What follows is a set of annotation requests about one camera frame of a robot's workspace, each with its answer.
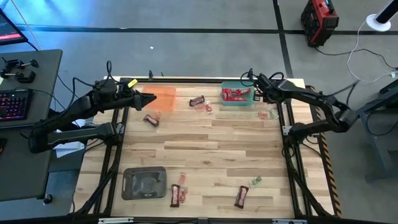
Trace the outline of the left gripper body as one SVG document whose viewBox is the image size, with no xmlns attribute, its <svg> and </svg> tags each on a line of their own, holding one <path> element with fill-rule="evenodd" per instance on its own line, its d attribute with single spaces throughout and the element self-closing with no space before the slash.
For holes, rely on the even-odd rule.
<svg viewBox="0 0 398 224">
<path fill-rule="evenodd" d="M 119 92 L 122 107 L 135 108 L 141 111 L 144 107 L 143 95 L 137 90 L 124 90 Z"/>
</svg>

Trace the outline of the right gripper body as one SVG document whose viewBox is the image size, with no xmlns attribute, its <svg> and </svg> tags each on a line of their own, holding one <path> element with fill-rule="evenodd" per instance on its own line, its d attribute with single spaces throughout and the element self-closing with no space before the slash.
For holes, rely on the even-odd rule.
<svg viewBox="0 0 398 224">
<path fill-rule="evenodd" d="M 267 78 L 264 74 L 261 74 L 261 78 L 263 81 L 263 87 L 261 88 L 263 101 L 282 101 L 278 89 L 282 80 Z"/>
</svg>

